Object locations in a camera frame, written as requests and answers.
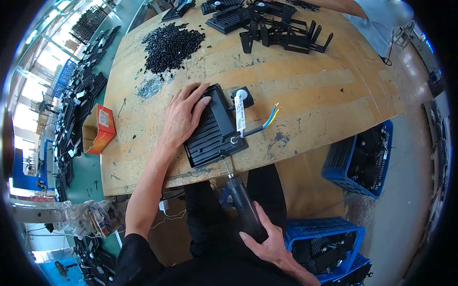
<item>black pants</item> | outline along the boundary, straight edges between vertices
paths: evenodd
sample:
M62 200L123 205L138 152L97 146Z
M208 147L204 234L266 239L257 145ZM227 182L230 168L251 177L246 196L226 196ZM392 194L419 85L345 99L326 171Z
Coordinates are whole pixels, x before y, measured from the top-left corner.
M184 189L187 225L192 238L190 252L194 258L226 257L260 262L244 245L238 234L242 227L226 216L209 181L187 185ZM285 234L286 203L275 165L250 170L246 190Z

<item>power adapter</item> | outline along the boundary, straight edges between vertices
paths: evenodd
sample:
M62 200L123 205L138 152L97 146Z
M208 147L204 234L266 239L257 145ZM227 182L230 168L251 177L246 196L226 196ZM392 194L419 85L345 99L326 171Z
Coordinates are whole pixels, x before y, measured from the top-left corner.
M159 202L159 210L162 211L165 215L165 211L169 209L169 201L168 200L162 200Z

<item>yellow wire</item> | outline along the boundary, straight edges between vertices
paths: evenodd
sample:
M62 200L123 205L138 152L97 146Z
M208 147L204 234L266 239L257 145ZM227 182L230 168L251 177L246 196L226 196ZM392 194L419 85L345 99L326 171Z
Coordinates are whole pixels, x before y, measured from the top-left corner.
M269 126L274 121L274 119L275 119L275 117L277 117L277 113L280 111L280 109L282 109L282 108L280 107L277 111L275 111L275 113L273 114L272 120L270 120L270 122L269 122L269 124L267 124L267 126Z

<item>wooden workbench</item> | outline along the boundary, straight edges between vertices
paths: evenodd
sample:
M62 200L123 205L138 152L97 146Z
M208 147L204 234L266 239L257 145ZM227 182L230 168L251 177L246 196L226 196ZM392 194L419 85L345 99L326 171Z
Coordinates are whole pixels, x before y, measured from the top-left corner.
M244 54L239 29L227 35L210 28L198 0L176 24L205 32L202 48L184 62L175 79L149 99L135 97L143 80L146 52L143 37L159 25L162 14L124 36L113 62L104 106L113 110L116 136L101 155L105 196L130 194L135 188L154 142L160 136L165 108L183 86L195 82L219 83L229 100L230 92L247 86L255 99L245 110L247 129L263 124L275 103L283 109L264 131L247 137L249 148L232 156L239 172L293 157L367 130L405 111L390 75L365 38L337 12L298 9L292 18L322 25L317 44L333 32L325 54L301 54L254 42ZM117 117L126 97L120 118ZM190 167L181 147L170 165L164 187L180 186L225 175L224 165L214 163L199 170Z

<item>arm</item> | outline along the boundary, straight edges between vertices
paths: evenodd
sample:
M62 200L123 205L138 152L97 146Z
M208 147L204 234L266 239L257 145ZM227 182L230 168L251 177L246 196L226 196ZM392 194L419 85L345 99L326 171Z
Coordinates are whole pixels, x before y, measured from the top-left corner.
M145 170L132 193L125 215L125 236L137 233L148 239L149 229L158 212L165 172L178 147L199 124L211 97L201 98L209 83L192 83L179 90L165 112L164 130L154 146Z
M329 10L358 16L367 19L361 6L353 0L303 0L304 2L320 6Z
M290 251L284 244L283 231L280 227L273 225L262 207L254 202L261 224L267 231L269 238L262 244L257 243L250 235L240 232L245 245L264 261L271 262L280 268L284 273L296 278L304 286L319 286L319 280L304 267L299 265Z

